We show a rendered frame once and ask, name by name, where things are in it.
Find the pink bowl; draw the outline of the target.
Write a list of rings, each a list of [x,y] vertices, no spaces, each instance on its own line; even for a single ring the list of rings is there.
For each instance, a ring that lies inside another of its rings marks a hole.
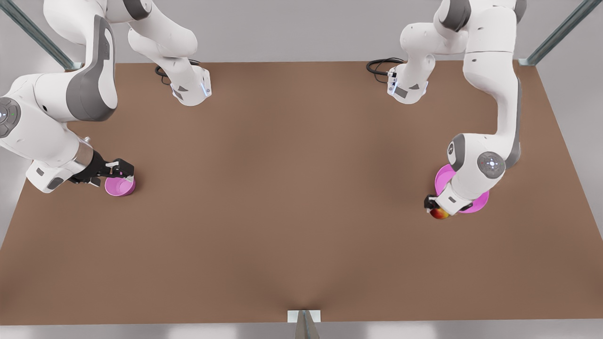
[[[134,177],[127,178],[106,178],[104,189],[109,195],[120,197],[133,193],[136,188]]]

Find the silver frame post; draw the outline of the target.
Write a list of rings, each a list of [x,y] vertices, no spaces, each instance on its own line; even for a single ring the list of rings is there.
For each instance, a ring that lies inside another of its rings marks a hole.
[[[73,62],[12,0],[0,0],[0,9],[65,71],[75,71],[84,66],[81,62]]]
[[[320,339],[315,326],[321,322],[320,310],[288,310],[288,322],[296,324],[294,339]]]
[[[521,66],[536,66],[603,0],[582,0],[564,21],[527,57],[518,60]]]

